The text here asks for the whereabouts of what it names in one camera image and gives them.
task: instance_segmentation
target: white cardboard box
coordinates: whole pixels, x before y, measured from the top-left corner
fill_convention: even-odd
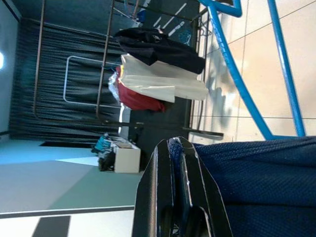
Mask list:
[[[115,173],[138,173],[141,150],[134,144],[129,143],[132,148],[120,148],[113,143],[116,153],[114,172]]]

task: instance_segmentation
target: dark backdrop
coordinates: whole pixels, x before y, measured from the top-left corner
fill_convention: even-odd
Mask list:
[[[82,123],[56,123],[38,120],[33,112],[33,94],[39,23],[22,19],[19,27],[15,77],[10,114],[11,137],[62,142],[94,142],[100,134],[117,134],[117,128],[88,125],[85,119],[94,119],[94,106],[66,103],[63,86],[66,60],[69,56],[80,56],[102,60],[105,38],[52,27],[45,27],[42,41],[42,56],[39,70],[38,114],[46,119],[81,119]],[[119,62],[120,47],[110,43],[107,61]],[[106,69],[105,79],[112,74]],[[73,60],[69,67],[67,99],[78,102],[96,103],[101,63]],[[117,106],[115,99],[104,83],[102,104]],[[118,120],[119,109],[102,108],[102,116]]]

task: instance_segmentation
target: clothing rack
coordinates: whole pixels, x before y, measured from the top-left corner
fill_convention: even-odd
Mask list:
[[[103,81],[104,81],[104,68],[107,62],[107,54],[108,54],[108,46],[111,38],[111,25],[113,20],[113,14],[115,10],[115,2],[123,2],[122,0],[112,0],[111,7],[110,7],[110,15],[108,20],[108,29],[106,33],[106,41],[105,41],[105,47],[104,47],[104,54],[103,54],[103,60],[102,60],[102,68],[101,68],[101,75],[100,75],[100,82],[98,87],[98,96],[97,96],[97,102],[96,102],[96,119],[78,119],[78,120],[69,120],[69,119],[48,119],[43,118],[37,113],[37,103],[38,103],[38,89],[39,89],[39,70],[40,70],[40,58],[41,58],[41,49],[42,49],[42,35],[43,35],[43,28],[44,28],[44,20],[45,20],[45,7],[46,7],[46,0],[42,0],[42,9],[41,9],[41,19],[40,19],[40,31],[39,31],[39,45],[38,45],[38,56],[37,56],[37,63],[36,63],[36,74],[35,74],[35,87],[34,87],[34,96],[33,96],[33,113],[37,119],[48,121],[48,122],[58,122],[58,123],[86,123],[91,125],[105,125],[105,126],[114,126],[114,127],[137,127],[137,128],[143,128],[143,127],[151,127],[151,128],[158,128],[158,129],[168,129],[168,130],[179,130],[179,131],[186,131],[186,132],[192,132],[192,133],[198,133],[208,136],[209,138],[215,139],[215,140],[221,140],[224,136],[223,133],[219,132],[210,132],[210,131],[202,131],[198,129],[192,129],[191,127],[187,127],[186,123],[184,126],[174,126],[170,124],[157,124],[157,123],[150,123],[150,122],[119,122],[119,121],[109,121],[104,120],[100,117],[100,107],[102,106],[101,99],[102,99],[102,87],[103,87]],[[197,20],[200,17],[200,14],[198,14],[196,17],[190,19],[183,16],[171,14],[168,12],[152,9],[149,7],[144,7],[141,5],[137,5],[138,8],[142,9],[148,9],[152,10],[161,14],[190,20],[193,24],[193,32],[194,34],[197,33]]]

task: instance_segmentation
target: blue handrail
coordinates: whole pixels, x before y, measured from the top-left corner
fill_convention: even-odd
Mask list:
[[[274,136],[271,133],[270,129],[268,128],[267,124],[265,123],[264,119],[262,118],[258,108],[256,107],[254,101],[252,100],[249,94],[249,91],[247,90],[246,85],[244,84],[242,80],[242,77],[238,71],[236,63],[234,61],[234,58],[231,54],[226,38],[224,36],[224,32],[223,32],[217,12],[220,11],[222,13],[226,13],[235,17],[241,17],[242,9],[241,9],[240,0],[234,0],[233,1],[234,6],[225,5],[213,0],[199,0],[199,1],[203,5],[208,7],[208,11],[210,13],[210,19],[213,25],[213,30],[214,30],[216,39],[218,41],[218,44],[220,46],[220,49],[222,51],[226,65],[240,93],[240,96],[245,102],[246,107],[248,108],[251,116],[256,122],[262,135],[265,137],[266,140],[284,138],[284,136]],[[290,105],[292,109],[296,131],[297,131],[298,136],[305,136],[304,125],[302,121],[300,107],[297,100],[295,86],[293,83],[291,68],[290,68],[288,56],[286,53],[285,43],[283,39],[280,22],[279,22],[275,0],[268,0],[268,4],[269,4],[270,14],[271,14],[272,22],[273,22],[276,42],[278,44],[279,57],[281,60],[281,66],[283,69],[283,75],[285,78],[286,88],[287,88],[287,92],[288,92],[288,96],[290,100]]]

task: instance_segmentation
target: white floor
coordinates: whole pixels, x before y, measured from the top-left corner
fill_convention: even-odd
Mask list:
[[[295,135],[267,0],[241,0],[243,15],[220,15],[243,80],[273,134]],[[316,1],[277,0],[282,30],[307,135],[316,135]],[[206,37],[201,38],[200,55]],[[264,140],[227,70],[214,35],[208,38],[206,85],[200,129],[223,132],[221,142]],[[191,113],[197,128],[199,102]],[[193,142],[212,144],[191,136]]]

